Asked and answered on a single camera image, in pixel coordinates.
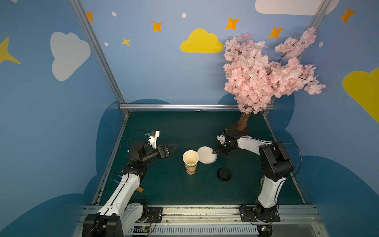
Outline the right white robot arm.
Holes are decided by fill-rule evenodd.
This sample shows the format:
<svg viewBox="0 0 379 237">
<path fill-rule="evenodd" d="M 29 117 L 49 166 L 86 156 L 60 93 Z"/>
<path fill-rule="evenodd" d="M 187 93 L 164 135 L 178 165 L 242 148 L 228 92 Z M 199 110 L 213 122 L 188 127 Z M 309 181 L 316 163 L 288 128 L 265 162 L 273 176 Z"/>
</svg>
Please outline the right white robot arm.
<svg viewBox="0 0 379 237">
<path fill-rule="evenodd" d="M 254 218 L 261 222 L 276 220 L 279 193 L 295 169 L 285 145 L 281 141 L 265 141 L 249 135 L 229 134 L 227 129 L 216 138 L 220 143 L 214 154 L 227 155 L 233 149 L 239 148 L 260 156 L 264 182 L 253 209 Z"/>
</svg>

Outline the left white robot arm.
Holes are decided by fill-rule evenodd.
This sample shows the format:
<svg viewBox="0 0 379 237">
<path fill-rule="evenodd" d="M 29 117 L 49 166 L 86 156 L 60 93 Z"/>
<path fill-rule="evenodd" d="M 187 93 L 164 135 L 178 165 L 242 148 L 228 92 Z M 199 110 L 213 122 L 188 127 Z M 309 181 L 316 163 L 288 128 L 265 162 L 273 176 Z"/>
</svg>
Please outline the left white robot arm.
<svg viewBox="0 0 379 237">
<path fill-rule="evenodd" d="M 138 220 L 149 214 L 145 199 L 131 201 L 147 173 L 147 164 L 168 158 L 178 144 L 150 145 L 136 141 L 129 149 L 129 162 L 125 165 L 121 181 L 108 201 L 96 214 L 89 214 L 83 222 L 83 237 L 124 237 Z"/>
</svg>

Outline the black cup lid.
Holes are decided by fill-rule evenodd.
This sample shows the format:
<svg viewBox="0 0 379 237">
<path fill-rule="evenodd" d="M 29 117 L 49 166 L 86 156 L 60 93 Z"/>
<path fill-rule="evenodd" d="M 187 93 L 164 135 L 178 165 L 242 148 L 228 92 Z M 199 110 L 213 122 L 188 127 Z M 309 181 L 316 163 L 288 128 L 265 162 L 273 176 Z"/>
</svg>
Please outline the black cup lid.
<svg viewBox="0 0 379 237">
<path fill-rule="evenodd" d="M 228 182 L 231 180 L 231 177 L 232 177 L 232 173 L 229 169 L 227 168 L 220 168 L 218 171 L 217 171 L 217 178 L 222 181 L 222 182 Z"/>
</svg>

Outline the paper milk tea cup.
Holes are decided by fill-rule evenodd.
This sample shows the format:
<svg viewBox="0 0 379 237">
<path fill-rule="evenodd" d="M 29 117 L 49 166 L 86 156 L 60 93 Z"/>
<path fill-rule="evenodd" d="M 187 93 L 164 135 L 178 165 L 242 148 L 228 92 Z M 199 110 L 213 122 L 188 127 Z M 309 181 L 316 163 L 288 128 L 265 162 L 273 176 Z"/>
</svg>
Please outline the paper milk tea cup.
<svg viewBox="0 0 379 237">
<path fill-rule="evenodd" d="M 199 155 L 194 150 L 188 150 L 183 154 L 183 162 L 185 164 L 186 173 L 188 175 L 195 174 L 197 163 L 199 162 Z"/>
</svg>

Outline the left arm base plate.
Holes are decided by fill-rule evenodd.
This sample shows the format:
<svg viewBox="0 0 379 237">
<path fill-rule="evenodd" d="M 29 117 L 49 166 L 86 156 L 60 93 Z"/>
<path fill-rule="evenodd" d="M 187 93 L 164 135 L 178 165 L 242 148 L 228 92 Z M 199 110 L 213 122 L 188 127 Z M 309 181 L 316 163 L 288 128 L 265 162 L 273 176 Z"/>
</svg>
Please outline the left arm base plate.
<svg viewBox="0 0 379 237">
<path fill-rule="evenodd" d="M 163 207 L 161 206 L 149 206 L 148 207 L 148 219 L 147 223 L 161 223 L 163 216 Z"/>
</svg>

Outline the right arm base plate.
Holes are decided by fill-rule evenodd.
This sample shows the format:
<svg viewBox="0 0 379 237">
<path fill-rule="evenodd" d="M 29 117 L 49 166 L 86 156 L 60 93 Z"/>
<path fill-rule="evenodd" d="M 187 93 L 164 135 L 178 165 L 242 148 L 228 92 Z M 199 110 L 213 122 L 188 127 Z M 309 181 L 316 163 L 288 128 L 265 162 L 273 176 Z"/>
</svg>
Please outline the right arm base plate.
<svg viewBox="0 0 379 237">
<path fill-rule="evenodd" d="M 280 222 L 278 205 L 271 208 L 241 205 L 238 210 L 242 222 Z"/>
</svg>

